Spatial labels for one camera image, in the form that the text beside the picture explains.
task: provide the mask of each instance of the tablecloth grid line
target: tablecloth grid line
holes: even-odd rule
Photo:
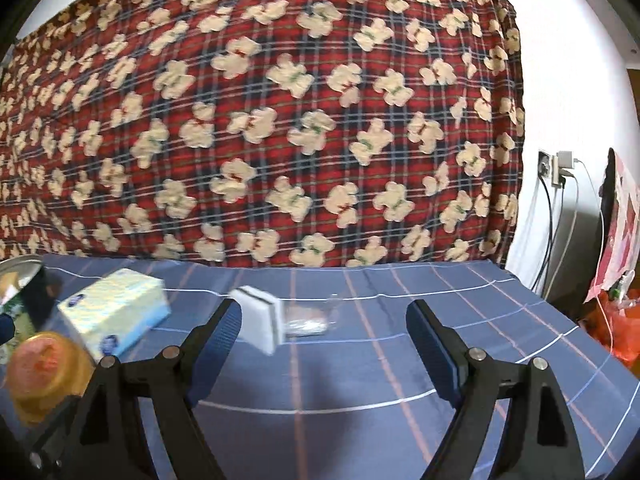
[[[191,276],[191,274],[193,273],[193,269],[195,269],[195,266],[189,266],[189,268],[187,269],[187,272],[185,272],[181,279],[180,282],[178,283],[178,288],[176,288],[174,290],[174,293],[171,295],[170,298],[168,298],[169,300],[169,304],[173,303],[175,301],[175,298],[178,296],[178,293],[180,292],[181,288],[184,287],[184,285],[187,283],[187,280],[189,279],[189,277]]]
[[[75,274],[74,272],[70,272],[69,270],[66,269],[61,269],[60,267],[47,267],[48,269],[54,269],[54,270],[61,270],[62,272],[66,272],[67,274],[71,274],[73,276],[76,276],[77,278],[94,278],[96,280],[99,280],[101,278],[103,278],[103,276],[81,276],[80,274]],[[358,297],[358,298],[343,298],[344,301],[353,301],[353,300],[376,300],[377,298],[391,298],[391,299],[398,299],[398,298],[418,298],[421,296],[434,296],[437,294],[450,294],[452,292],[468,292],[470,290],[478,290],[480,288],[487,288],[488,286],[492,286],[495,283],[505,283],[505,282],[515,282],[517,281],[515,278],[508,278],[506,280],[492,280],[490,282],[487,282],[485,285],[478,285],[478,286],[470,286],[467,288],[457,288],[455,290],[435,290],[433,292],[416,292],[415,294],[400,294],[399,296],[392,296],[389,294],[384,294],[384,293],[379,293],[376,294],[375,296],[363,296],[363,297]],[[228,295],[227,294],[223,294],[221,292],[217,292],[215,290],[208,290],[206,288],[166,288],[165,290],[167,291],[175,291],[175,292],[205,292],[207,294],[212,294],[214,296],[217,296],[219,298],[226,298]],[[280,298],[282,301],[326,301],[327,298]]]
[[[476,272],[473,269],[469,269],[471,270],[472,273],[477,274],[480,278],[482,278],[483,280],[485,280],[487,283],[489,282],[489,280],[487,280],[482,274],[479,274],[478,272]],[[505,297],[509,298],[511,301],[513,301],[513,303],[521,306],[523,308],[523,310],[525,312],[527,312],[533,319],[535,319],[537,322],[539,322],[540,324],[542,324],[543,326],[546,326],[549,330],[551,330],[552,332],[554,332],[555,334],[558,335],[557,339],[561,339],[569,348],[573,349],[579,356],[583,357],[585,359],[585,361],[587,361],[588,363],[590,363],[591,365],[593,365],[594,368],[597,368],[597,366],[586,356],[582,353],[582,351],[577,348],[573,343],[571,343],[569,340],[565,339],[564,336],[565,334],[562,334],[560,332],[558,332],[558,330],[556,330],[555,328],[553,328],[551,325],[549,325],[548,323],[546,323],[544,320],[540,319],[538,316],[536,316],[532,311],[530,311],[529,309],[527,309],[526,307],[523,306],[523,304],[521,304],[519,301],[517,301],[516,299],[512,298],[509,294],[507,294],[505,291],[503,291],[499,286],[492,284],[492,287],[494,287],[496,290],[498,290],[500,293],[502,293]],[[570,330],[570,332],[572,332],[573,330],[576,330],[578,328],[578,326],[576,325],[574,328],[572,328],[572,330]],[[574,410],[575,414],[580,418],[580,420],[583,422],[583,424],[585,425],[585,427],[587,427],[587,429],[591,432],[591,434],[596,438],[596,440],[602,445],[603,450],[609,455],[610,459],[613,461],[614,464],[618,463],[618,460],[616,460],[616,458],[613,456],[613,453],[607,449],[607,447],[605,446],[604,440],[603,438],[600,436],[600,433],[598,432],[598,430],[596,430],[593,427],[593,424],[591,423],[591,421],[589,420],[589,418],[587,416],[584,415],[583,412],[581,412],[580,409],[578,409],[578,407],[575,404],[569,404],[567,402],[567,405]]]
[[[289,273],[289,293],[292,298],[296,297],[296,269],[291,269]],[[296,470],[298,480],[308,480],[308,457],[306,454],[305,423],[300,415],[303,409],[302,384],[300,383],[300,361],[298,359],[298,347],[296,338],[292,338],[290,345],[290,366],[289,377],[291,380],[291,402],[296,411],[293,418],[294,440],[296,444]]]
[[[596,371],[594,371],[593,375],[589,378],[589,380],[584,383],[584,386],[580,388],[580,390],[578,390],[578,393],[576,393],[572,399],[568,402],[568,404],[573,404],[574,400],[577,399],[578,397],[580,397],[580,394],[587,389],[587,387],[593,382],[593,380],[596,378],[596,376],[598,375],[598,373],[604,368],[604,365],[607,364],[607,362],[609,362],[609,358],[611,357],[611,354],[607,354],[607,356],[604,358],[604,361],[602,362],[602,364],[597,368]]]
[[[485,282],[487,283],[491,283],[491,286],[493,288],[495,288],[496,290],[498,290],[502,295],[504,295],[506,298],[509,298],[511,301],[513,301],[513,303],[515,303],[517,306],[521,306],[523,308],[523,310],[529,314],[533,319],[535,319],[538,323],[542,324],[543,326],[546,326],[549,330],[551,330],[552,332],[554,332],[556,335],[560,335],[560,333],[558,332],[557,329],[555,329],[555,327],[549,325],[549,323],[547,323],[546,321],[544,321],[543,319],[540,319],[538,316],[536,316],[536,314],[534,314],[532,311],[530,311],[528,308],[526,308],[523,304],[521,304],[519,301],[517,301],[515,298],[512,298],[508,293],[506,293],[504,290],[502,290],[499,286],[496,286],[494,281],[492,280],[491,282],[489,282],[488,279],[486,279],[482,274],[480,274],[479,272],[473,270],[473,269],[469,269],[472,273],[477,274],[478,276],[480,276],[480,278],[482,278],[483,280],[485,280]],[[573,343],[571,343],[570,341],[563,339],[563,341],[565,342],[565,344],[571,348],[571,350],[573,350],[574,352],[576,352],[580,357],[582,357],[585,361],[587,361],[591,366],[593,366],[594,368],[597,368],[596,364],[591,361],[591,359],[589,359],[576,345],[574,345]]]
[[[439,273],[437,270],[434,270],[433,273],[438,277],[438,279],[445,283],[449,288],[452,289],[453,291],[453,285],[451,285],[447,280],[445,280]],[[486,316],[482,313],[482,311],[476,307],[471,300],[469,300],[469,298],[466,298],[465,296],[463,296],[462,294],[460,294],[459,291],[455,291],[455,293],[466,303],[468,304],[468,306],[470,306],[476,314],[478,314],[478,316],[482,317],[483,319],[486,319]],[[519,353],[520,355],[526,355],[525,352],[522,350],[522,348],[520,348],[517,343],[509,336],[507,336],[502,330],[500,330],[497,325],[495,325],[493,322],[491,321],[487,321],[487,323],[489,324],[489,326],[491,328],[493,328],[498,334],[500,334],[503,338],[505,338],[510,344],[511,346],[513,346]]]
[[[634,400],[636,400],[636,395],[638,394],[638,388],[640,388],[640,382],[638,384],[636,384],[636,390],[634,391],[634,394],[631,397],[631,400],[629,401],[629,405],[626,407],[626,412],[622,416],[622,418],[620,419],[620,422],[618,423],[618,426],[616,427],[616,430],[613,432],[613,435],[611,435],[611,438],[607,442],[607,445],[604,447],[604,449],[602,450],[602,452],[600,453],[600,455],[598,456],[596,461],[593,463],[593,465],[589,468],[589,470],[587,471],[585,476],[589,476],[591,474],[591,471],[593,471],[593,469],[598,465],[598,462],[600,462],[600,460],[602,459],[604,453],[609,449],[609,446],[613,442],[613,439],[616,437],[616,435],[618,434],[618,431],[622,427],[622,423],[625,421],[626,416],[631,411],[631,406],[633,405]]]
[[[563,337],[568,336],[571,332],[573,332],[574,330],[577,330],[578,328],[580,328],[579,326],[574,326],[571,330],[569,330],[568,332],[564,332],[563,334],[558,334],[558,336],[556,336],[555,339],[553,339],[553,341],[551,343],[547,343],[546,345],[544,345],[542,348],[536,350],[535,352],[532,352],[531,354],[524,356],[522,359],[518,359],[516,361],[517,364],[521,364],[524,361],[526,361],[529,358],[532,358],[533,356],[538,355],[540,352],[545,351],[547,348],[549,348],[551,345],[553,345],[554,343],[558,342],[559,340],[561,340]]]
[[[344,279],[347,282],[347,286],[349,287],[349,290],[355,296],[356,295],[355,288],[353,286],[351,278],[346,272],[344,273]],[[376,338],[376,334],[373,331],[373,327],[371,326],[369,319],[367,318],[367,314],[364,312],[364,309],[360,304],[360,300],[354,300],[354,304],[355,304],[356,310],[358,311],[360,320],[364,325],[364,329],[367,332],[367,335],[369,336],[370,339],[372,339],[371,344],[373,345],[373,349],[375,350],[378,356],[378,360],[380,361],[380,365],[382,366],[383,372],[385,373],[387,380],[391,384],[392,390],[396,393],[396,396],[398,396],[399,399],[404,398],[405,395],[404,395],[404,391],[402,390],[402,386],[400,385],[398,379],[393,373],[393,370],[391,369],[391,364],[389,363],[389,360],[386,358],[386,355],[382,349],[382,346],[378,341],[373,340]],[[427,446],[427,443],[425,441],[424,435],[422,434],[422,430],[420,429],[420,426],[418,426],[418,423],[415,420],[411,407],[409,407],[409,404],[407,404],[406,402],[401,402],[400,408],[402,409],[404,418],[406,418],[407,424],[409,425],[409,428],[414,436],[418,449],[422,453],[424,461],[428,464],[433,458],[433,455],[429,450],[429,447]]]
[[[256,415],[335,415],[336,413],[363,412],[366,410],[375,410],[377,408],[386,408],[388,406],[396,406],[402,402],[413,402],[414,400],[423,399],[436,393],[431,389],[421,394],[411,397],[403,397],[402,399],[386,400],[385,402],[377,402],[375,404],[362,404],[360,406],[347,406],[346,408],[326,408],[324,410],[268,410],[265,408],[244,408],[242,406],[230,406],[229,404],[220,404],[218,402],[210,402],[210,400],[201,400],[199,404],[217,410],[225,410],[228,412],[254,413]]]

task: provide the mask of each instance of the blue tablecloth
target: blue tablecloth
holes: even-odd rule
[[[583,330],[490,262],[354,269],[226,269],[174,261],[49,255],[62,298],[116,269],[162,278],[171,316],[124,356],[180,344],[221,297],[253,285],[286,304],[345,298],[325,336],[290,340],[272,357],[238,341],[194,413],[228,480],[417,479],[453,417],[406,333],[412,298],[492,357],[546,358],[570,406],[588,478],[609,472],[640,427],[638,381]],[[53,330],[65,331],[54,315]],[[0,409],[12,418],[6,393]],[[487,478],[508,404],[496,405],[474,480]],[[159,477],[174,478],[150,401],[142,402]]]

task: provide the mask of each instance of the white cable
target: white cable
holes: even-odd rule
[[[575,177],[574,177],[574,179],[575,179],[574,217],[571,220],[571,227],[569,228],[569,236],[567,237],[566,242],[564,243],[564,248],[562,249],[562,254],[560,254],[560,259],[558,260],[558,264],[556,265],[556,270],[554,270],[554,273],[551,276],[551,281],[549,282],[549,285],[546,288],[546,293],[545,293],[545,298],[544,298],[545,300],[546,300],[546,298],[549,297],[549,293],[551,292],[551,287],[554,285],[554,281],[556,280],[556,276],[558,275],[558,272],[560,271],[560,267],[562,267],[562,261],[564,260],[564,256],[566,254],[566,251],[569,248],[569,242],[571,241],[571,238],[574,235],[575,219],[578,218],[578,198],[580,197],[580,186],[578,186],[578,179],[575,178]],[[556,231],[560,227],[559,223],[560,223],[560,219],[558,219],[558,227],[556,227]]]
[[[596,192],[595,187],[593,186],[593,180],[591,180],[591,175],[589,174],[589,170],[587,169],[587,165],[581,161],[578,160],[577,158],[575,159],[576,162],[580,162],[580,164],[582,164],[582,166],[584,167],[584,171],[587,172],[587,176],[589,177],[589,184],[591,184],[591,189],[593,190],[593,195],[596,198],[596,205],[598,206],[598,212],[600,213],[600,222],[602,222],[602,240],[600,241],[600,254],[598,256],[598,264],[596,265],[596,277],[598,275],[598,269],[600,268],[600,263],[602,261],[602,254],[604,253],[604,216],[602,215],[602,208],[600,206],[599,200],[598,200],[598,193]],[[602,317],[604,318],[604,322],[607,324],[607,330],[609,331],[609,342],[610,342],[610,346],[609,346],[609,354],[613,354],[613,332],[611,331],[611,325],[609,323],[609,318],[607,317],[607,314],[604,312],[604,308],[602,307],[602,303],[600,303],[600,297],[598,294],[596,294],[596,301],[598,302],[598,306],[600,307],[600,312],[602,313]]]

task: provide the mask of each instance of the wall socket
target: wall socket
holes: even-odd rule
[[[551,156],[542,150],[538,152],[538,174],[542,178],[551,177]]]

